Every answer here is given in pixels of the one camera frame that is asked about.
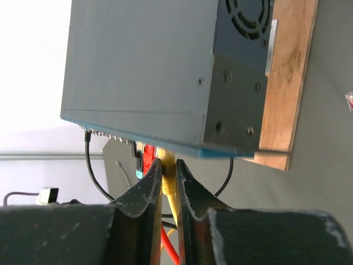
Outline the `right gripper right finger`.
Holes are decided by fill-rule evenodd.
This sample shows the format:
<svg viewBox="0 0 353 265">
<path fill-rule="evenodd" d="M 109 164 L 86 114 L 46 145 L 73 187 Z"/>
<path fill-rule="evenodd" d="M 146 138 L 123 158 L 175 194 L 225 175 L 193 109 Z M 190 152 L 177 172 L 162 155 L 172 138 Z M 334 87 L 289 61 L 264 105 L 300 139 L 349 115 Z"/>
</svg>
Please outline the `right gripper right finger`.
<svg viewBox="0 0 353 265">
<path fill-rule="evenodd" d="M 217 214 L 232 208 L 195 179 L 184 160 L 176 162 L 180 264 L 226 264 Z"/>
</svg>

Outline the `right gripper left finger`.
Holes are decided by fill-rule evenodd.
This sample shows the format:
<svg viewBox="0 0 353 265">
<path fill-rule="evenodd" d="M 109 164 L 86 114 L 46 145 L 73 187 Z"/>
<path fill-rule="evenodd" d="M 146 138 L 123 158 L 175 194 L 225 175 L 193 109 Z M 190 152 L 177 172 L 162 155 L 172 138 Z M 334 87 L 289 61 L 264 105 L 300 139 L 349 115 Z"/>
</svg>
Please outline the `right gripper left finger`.
<svg viewBox="0 0 353 265">
<path fill-rule="evenodd" d="M 160 264 L 162 162 L 155 159 L 138 183 L 111 203 L 116 206 L 107 264 Z"/>
</svg>

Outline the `wooden base board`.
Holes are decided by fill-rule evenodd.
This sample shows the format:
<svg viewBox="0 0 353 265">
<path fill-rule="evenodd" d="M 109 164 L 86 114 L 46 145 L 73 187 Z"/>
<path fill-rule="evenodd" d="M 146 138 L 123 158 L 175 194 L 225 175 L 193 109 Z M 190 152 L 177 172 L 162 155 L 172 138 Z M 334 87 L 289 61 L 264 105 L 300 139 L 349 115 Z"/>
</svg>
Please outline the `wooden base board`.
<svg viewBox="0 0 353 265">
<path fill-rule="evenodd" d="M 271 70 L 265 98 L 260 147 L 284 150 L 284 155 L 257 153 L 254 162 L 286 171 L 289 168 L 317 1 L 275 1 L 277 21 L 272 39 Z"/>
</svg>

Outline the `dark grey network switch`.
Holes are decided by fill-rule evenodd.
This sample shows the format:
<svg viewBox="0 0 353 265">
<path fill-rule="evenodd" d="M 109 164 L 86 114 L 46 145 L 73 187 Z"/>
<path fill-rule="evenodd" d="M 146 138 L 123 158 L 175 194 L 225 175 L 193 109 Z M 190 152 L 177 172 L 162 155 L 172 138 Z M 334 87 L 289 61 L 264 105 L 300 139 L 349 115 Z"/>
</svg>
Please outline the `dark grey network switch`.
<svg viewBox="0 0 353 265">
<path fill-rule="evenodd" d="M 61 118 L 196 157 L 260 150 L 273 1 L 73 1 Z"/>
</svg>

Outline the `metal mounting bracket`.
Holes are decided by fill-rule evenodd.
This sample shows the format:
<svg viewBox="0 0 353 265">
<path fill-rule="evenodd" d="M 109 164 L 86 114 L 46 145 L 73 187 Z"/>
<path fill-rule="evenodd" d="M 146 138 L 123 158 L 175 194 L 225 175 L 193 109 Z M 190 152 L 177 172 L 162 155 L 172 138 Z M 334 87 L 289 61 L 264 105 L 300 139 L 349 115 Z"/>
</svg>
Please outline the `metal mounting bracket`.
<svg viewBox="0 0 353 265">
<path fill-rule="evenodd" d="M 269 43 L 268 43 L 268 55 L 267 55 L 266 69 L 265 69 L 266 74 L 269 74 L 271 71 L 276 32 L 277 32 L 277 19 L 274 19 L 271 22 L 271 30 L 270 30 Z"/>
</svg>

